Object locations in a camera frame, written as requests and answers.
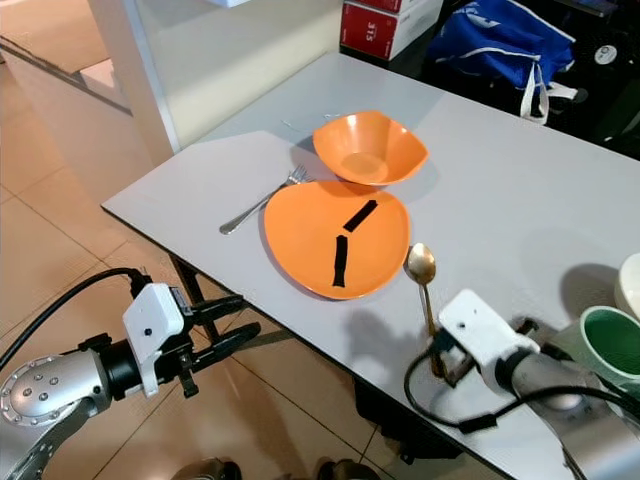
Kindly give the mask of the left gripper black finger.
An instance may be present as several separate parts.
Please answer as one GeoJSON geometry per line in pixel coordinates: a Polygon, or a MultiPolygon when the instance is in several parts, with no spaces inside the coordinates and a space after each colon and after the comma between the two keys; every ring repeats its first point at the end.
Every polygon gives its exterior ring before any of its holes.
{"type": "Polygon", "coordinates": [[[197,320],[218,320],[220,317],[237,314],[247,306],[241,294],[229,294],[219,300],[198,303],[196,306],[197,320]]]}
{"type": "Polygon", "coordinates": [[[247,323],[224,333],[219,333],[212,325],[204,326],[204,330],[210,339],[210,347],[196,353],[196,364],[216,364],[242,349],[278,342],[278,332],[264,335],[260,323],[247,323]]]}

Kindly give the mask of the golden metal spoon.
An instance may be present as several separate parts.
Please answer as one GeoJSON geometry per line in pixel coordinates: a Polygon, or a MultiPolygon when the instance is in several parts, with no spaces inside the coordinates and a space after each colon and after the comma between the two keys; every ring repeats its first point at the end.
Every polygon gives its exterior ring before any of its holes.
{"type": "Polygon", "coordinates": [[[429,291],[429,285],[436,275],[436,260],[433,252],[424,243],[412,244],[410,251],[407,252],[406,260],[404,260],[404,270],[410,275],[413,282],[419,284],[422,311],[424,311],[426,325],[428,325],[429,337],[433,339],[435,334],[439,332],[438,325],[435,323],[433,302],[430,300],[429,291]]]}

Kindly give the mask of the orange flat plate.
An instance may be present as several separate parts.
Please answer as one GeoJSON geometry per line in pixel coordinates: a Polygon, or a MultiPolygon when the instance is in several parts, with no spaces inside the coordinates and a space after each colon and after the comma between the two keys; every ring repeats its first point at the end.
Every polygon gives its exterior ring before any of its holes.
{"type": "Polygon", "coordinates": [[[280,189],[262,212],[276,264],[294,283],[330,300],[356,300],[385,287],[410,248],[411,216],[384,189],[344,180],[315,180],[280,189]],[[378,209],[355,232],[343,225],[367,200],[378,209]],[[346,288],[333,287],[335,238],[349,239],[346,288]]]}

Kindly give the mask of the silver metal fork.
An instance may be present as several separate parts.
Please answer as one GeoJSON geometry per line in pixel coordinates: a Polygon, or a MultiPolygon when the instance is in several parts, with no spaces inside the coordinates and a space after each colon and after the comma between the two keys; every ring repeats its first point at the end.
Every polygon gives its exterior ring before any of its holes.
{"type": "Polygon", "coordinates": [[[285,178],[283,183],[280,183],[278,187],[273,189],[268,195],[265,195],[261,198],[260,201],[257,201],[255,205],[250,207],[250,209],[244,210],[242,214],[236,216],[236,218],[230,219],[227,223],[220,225],[219,232],[224,234],[224,236],[229,236],[230,233],[234,232],[239,225],[244,223],[250,216],[255,214],[256,211],[259,211],[271,200],[271,197],[278,193],[280,189],[284,189],[289,186],[297,186],[298,183],[305,183],[308,180],[308,173],[305,166],[298,165],[296,169],[293,170],[291,174],[285,178]]]}

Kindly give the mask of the long black tape strip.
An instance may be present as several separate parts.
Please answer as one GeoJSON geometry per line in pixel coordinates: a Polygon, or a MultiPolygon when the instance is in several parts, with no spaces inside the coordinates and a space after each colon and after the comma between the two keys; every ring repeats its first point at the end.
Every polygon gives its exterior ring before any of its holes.
{"type": "Polygon", "coordinates": [[[347,236],[335,238],[333,287],[346,288],[346,270],[348,266],[349,239],[347,236]]]}

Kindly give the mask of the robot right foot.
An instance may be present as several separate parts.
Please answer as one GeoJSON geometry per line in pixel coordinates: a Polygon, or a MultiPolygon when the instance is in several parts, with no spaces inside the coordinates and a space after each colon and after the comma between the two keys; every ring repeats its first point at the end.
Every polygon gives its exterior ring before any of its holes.
{"type": "Polygon", "coordinates": [[[315,480],[381,480],[374,468],[353,460],[325,461],[315,480]]]}

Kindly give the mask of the green cup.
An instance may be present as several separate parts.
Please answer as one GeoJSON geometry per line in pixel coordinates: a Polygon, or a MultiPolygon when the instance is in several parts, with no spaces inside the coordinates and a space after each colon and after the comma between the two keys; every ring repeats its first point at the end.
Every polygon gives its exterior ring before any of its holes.
{"type": "Polygon", "coordinates": [[[640,398],[640,321],[617,308],[594,306],[580,317],[582,338],[618,388],[640,398]]]}

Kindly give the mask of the short black tape strip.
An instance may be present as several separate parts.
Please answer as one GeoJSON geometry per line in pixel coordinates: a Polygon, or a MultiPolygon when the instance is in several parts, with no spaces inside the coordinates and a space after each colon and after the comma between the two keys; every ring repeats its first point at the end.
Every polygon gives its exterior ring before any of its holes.
{"type": "Polygon", "coordinates": [[[375,198],[370,198],[370,200],[367,200],[365,205],[362,206],[355,215],[352,215],[351,218],[347,220],[347,223],[343,225],[343,229],[346,230],[347,233],[355,232],[355,230],[360,227],[362,221],[369,218],[372,211],[375,211],[376,209],[378,209],[378,201],[376,201],[375,198]]]}

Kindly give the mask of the white cup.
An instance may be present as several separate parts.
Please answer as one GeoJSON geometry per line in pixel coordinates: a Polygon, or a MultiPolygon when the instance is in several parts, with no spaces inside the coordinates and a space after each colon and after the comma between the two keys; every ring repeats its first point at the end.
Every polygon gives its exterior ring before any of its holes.
{"type": "Polygon", "coordinates": [[[640,320],[640,252],[631,253],[618,266],[613,296],[614,306],[640,320]]]}

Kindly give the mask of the orange bowl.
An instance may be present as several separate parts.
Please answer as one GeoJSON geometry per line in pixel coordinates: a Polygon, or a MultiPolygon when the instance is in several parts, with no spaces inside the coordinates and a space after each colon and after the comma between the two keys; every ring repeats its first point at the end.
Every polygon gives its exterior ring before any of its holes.
{"type": "Polygon", "coordinates": [[[335,116],[312,134],[317,157],[340,179],[392,186],[415,175],[429,159],[415,133],[381,111],[335,116]]]}

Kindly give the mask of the white shelf unit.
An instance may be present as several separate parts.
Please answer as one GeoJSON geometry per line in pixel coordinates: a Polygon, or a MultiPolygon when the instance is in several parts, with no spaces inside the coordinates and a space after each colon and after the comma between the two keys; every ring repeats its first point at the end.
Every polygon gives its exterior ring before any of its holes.
{"type": "Polygon", "coordinates": [[[337,51],[342,6],[343,0],[90,0],[154,165],[337,51]]]}

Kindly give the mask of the white low counter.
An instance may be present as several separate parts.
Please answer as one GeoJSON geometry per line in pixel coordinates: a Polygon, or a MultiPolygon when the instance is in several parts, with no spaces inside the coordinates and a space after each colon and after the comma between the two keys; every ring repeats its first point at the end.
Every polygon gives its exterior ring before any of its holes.
{"type": "Polygon", "coordinates": [[[155,168],[127,106],[92,91],[77,74],[63,72],[9,38],[1,38],[1,46],[10,72],[61,157],[97,202],[155,168]]]}

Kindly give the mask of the red cardboard box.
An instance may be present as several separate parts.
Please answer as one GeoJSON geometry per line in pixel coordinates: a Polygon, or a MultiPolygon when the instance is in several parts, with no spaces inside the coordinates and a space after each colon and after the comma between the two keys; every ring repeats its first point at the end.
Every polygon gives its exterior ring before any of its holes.
{"type": "Polygon", "coordinates": [[[346,0],[339,44],[393,60],[438,22],[444,0],[346,0]]]}

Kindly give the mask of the black table frame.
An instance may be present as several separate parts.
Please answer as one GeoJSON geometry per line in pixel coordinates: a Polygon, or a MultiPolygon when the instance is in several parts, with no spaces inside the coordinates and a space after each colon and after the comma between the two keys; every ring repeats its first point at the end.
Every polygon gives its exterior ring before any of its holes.
{"type": "Polygon", "coordinates": [[[207,274],[170,256],[188,292],[201,296],[201,279],[247,302],[244,324],[262,332],[233,360],[283,394],[330,433],[372,456],[379,440],[394,451],[381,468],[406,480],[410,468],[471,456],[447,431],[404,403],[401,379],[408,362],[425,348],[426,330],[416,297],[406,283],[356,300],[332,300],[289,279],[278,268],[252,270],[250,287],[228,284],[228,271],[207,274]]]}

